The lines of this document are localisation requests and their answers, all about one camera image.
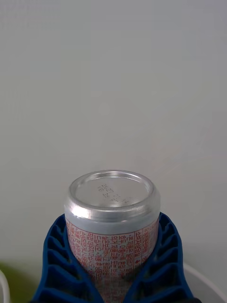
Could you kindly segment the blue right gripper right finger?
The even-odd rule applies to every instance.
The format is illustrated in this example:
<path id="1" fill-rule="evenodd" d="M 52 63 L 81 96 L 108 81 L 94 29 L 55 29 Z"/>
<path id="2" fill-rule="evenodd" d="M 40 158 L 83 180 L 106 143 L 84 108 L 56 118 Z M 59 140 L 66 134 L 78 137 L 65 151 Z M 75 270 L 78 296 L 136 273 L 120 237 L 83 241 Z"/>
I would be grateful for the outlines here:
<path id="1" fill-rule="evenodd" d="M 197 302 L 184 276 L 181 238 L 173 222 L 164 213 L 159 216 L 155 248 L 137 273 L 124 302 Z"/>

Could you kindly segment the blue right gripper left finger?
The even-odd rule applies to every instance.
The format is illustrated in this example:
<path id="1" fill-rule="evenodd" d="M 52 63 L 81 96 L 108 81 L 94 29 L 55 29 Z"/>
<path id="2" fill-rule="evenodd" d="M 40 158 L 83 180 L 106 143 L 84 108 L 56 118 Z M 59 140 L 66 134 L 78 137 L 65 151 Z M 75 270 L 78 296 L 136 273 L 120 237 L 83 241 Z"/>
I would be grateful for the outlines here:
<path id="1" fill-rule="evenodd" d="M 102 303 L 91 278 L 73 256 L 65 216 L 50 227 L 43 246 L 43 268 L 33 303 Z"/>

